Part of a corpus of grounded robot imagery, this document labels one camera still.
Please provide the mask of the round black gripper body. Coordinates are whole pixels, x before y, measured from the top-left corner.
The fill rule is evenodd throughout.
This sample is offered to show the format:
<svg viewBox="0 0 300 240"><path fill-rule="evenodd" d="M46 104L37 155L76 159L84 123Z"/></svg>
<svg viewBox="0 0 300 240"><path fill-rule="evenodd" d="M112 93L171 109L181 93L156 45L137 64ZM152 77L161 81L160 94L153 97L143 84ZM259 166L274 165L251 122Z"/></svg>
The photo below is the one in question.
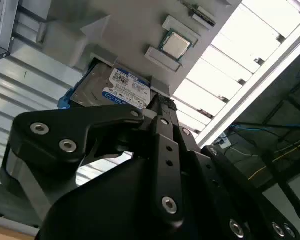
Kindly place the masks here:
<svg viewBox="0 0 300 240"><path fill-rule="evenodd" d="M39 240L223 240L225 229L196 172L178 159L131 159L50 209Z"/></svg>

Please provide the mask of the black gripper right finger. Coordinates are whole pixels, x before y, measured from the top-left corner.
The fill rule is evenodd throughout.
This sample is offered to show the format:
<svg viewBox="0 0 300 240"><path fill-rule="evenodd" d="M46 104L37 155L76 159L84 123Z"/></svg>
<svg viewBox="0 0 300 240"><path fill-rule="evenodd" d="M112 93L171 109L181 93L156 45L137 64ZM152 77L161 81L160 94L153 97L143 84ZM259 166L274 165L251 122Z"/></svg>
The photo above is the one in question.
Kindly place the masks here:
<svg viewBox="0 0 300 240"><path fill-rule="evenodd" d="M300 240L296 227L218 150L200 148L180 126L177 106L164 99L189 171L191 197L202 236L208 240Z"/></svg>

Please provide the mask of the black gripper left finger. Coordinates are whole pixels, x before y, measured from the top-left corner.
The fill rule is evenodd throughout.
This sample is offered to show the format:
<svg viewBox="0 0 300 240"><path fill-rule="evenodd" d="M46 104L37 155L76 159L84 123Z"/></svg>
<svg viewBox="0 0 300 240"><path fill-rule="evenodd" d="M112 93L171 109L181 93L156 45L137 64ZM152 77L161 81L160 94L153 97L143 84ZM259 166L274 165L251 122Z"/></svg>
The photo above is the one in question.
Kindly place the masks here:
<svg viewBox="0 0 300 240"><path fill-rule="evenodd" d="M0 179L45 220L63 196L129 160L180 161L165 98L144 110L121 104L20 114Z"/></svg>

